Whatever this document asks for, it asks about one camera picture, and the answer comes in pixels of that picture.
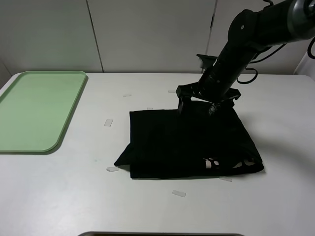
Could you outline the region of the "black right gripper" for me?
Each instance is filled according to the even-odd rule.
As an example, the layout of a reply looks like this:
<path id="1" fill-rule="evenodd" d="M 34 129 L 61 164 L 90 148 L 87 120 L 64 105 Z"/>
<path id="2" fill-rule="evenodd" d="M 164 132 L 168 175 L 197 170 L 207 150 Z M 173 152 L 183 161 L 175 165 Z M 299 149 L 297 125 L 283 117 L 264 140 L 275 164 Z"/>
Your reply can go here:
<path id="1" fill-rule="evenodd" d="M 177 87 L 178 114 L 184 116 L 191 112 L 191 97 L 194 97 L 210 102 L 208 114 L 213 116 L 220 110 L 221 102 L 240 98 L 241 93 L 238 89 L 231 88 L 232 84 L 223 79 L 217 79 L 210 68 L 205 69 L 198 82 Z"/>

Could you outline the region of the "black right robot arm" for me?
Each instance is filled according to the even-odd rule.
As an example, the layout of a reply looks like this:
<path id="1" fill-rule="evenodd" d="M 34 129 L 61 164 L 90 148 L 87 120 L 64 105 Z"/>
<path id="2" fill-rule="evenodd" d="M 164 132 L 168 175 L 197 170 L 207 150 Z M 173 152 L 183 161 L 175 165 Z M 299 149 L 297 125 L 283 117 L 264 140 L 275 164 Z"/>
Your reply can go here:
<path id="1" fill-rule="evenodd" d="M 176 89 L 178 112 L 196 110 L 193 97 L 203 100 L 209 113 L 237 100 L 241 94 L 232 85 L 238 81 L 248 65 L 275 45 L 315 38 L 315 2 L 313 0 L 285 0 L 269 5 L 259 12 L 245 9 L 232 21 L 228 41 L 219 56 L 198 54 L 204 72 L 196 83 Z"/>

